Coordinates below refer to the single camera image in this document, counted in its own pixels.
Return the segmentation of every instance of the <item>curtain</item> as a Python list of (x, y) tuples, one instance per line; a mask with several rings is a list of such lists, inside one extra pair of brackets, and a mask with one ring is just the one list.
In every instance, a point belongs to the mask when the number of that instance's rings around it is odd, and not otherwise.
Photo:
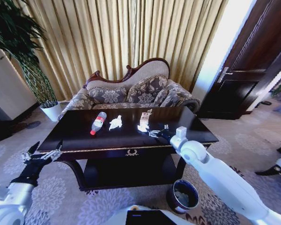
[(69, 100), (99, 70), (110, 80), (126, 65), (160, 57), (170, 79), (194, 84), (228, 0), (15, 0), (46, 30), (36, 54), (58, 100)]

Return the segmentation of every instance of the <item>potted plant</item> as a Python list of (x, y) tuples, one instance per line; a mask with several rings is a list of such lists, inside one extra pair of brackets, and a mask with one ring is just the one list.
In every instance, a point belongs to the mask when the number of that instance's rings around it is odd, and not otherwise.
[(40, 69), (34, 51), (42, 47), (33, 38), (45, 39), (44, 30), (12, 0), (0, 0), (0, 49), (19, 62), (25, 81), (40, 108), (52, 121), (57, 121), (61, 107), (48, 78)]

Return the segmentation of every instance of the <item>dark wooden door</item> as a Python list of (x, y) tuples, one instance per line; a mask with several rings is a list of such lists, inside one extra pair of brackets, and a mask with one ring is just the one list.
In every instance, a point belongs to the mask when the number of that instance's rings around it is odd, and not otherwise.
[(280, 70), (281, 0), (257, 0), (198, 116), (238, 119)]

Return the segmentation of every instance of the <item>table leg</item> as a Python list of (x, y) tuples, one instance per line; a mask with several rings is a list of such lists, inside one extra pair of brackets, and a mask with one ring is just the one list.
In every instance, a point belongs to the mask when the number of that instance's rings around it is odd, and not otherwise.
[(177, 165), (177, 169), (176, 169), (176, 174), (175, 174), (175, 177), (177, 180), (182, 178), (185, 165), (186, 165), (186, 162), (184, 161), (184, 159), (182, 157), (180, 157), (178, 165)]
[(79, 189), (81, 191), (88, 190), (88, 188), (87, 188), (88, 185), (86, 183), (86, 180), (85, 180), (85, 177), (84, 177), (80, 164), (76, 160), (61, 161), (61, 162), (67, 164), (73, 170), (75, 177), (77, 179), (78, 185), (79, 185)]

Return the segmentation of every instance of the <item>coffee table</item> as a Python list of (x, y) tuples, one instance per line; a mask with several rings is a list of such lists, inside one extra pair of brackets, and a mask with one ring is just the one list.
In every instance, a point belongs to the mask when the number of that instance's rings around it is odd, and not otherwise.
[[(58, 161), (69, 165), (81, 191), (172, 184), (183, 175), (185, 161), (180, 158), (177, 167), (175, 154), (163, 138), (153, 138), (137, 130), (142, 112), (150, 108), (72, 110), (67, 111), (38, 149), (45, 154), (62, 139), (63, 154)], [(187, 127), (188, 140), (201, 142), (206, 148), (218, 139), (187, 107), (152, 108), (149, 126), (161, 130), (164, 124), (176, 131)], [(90, 135), (91, 124), (99, 114), (106, 112), (102, 128)], [(121, 128), (109, 131), (109, 122), (122, 116)], [(87, 159), (84, 171), (78, 159)]]

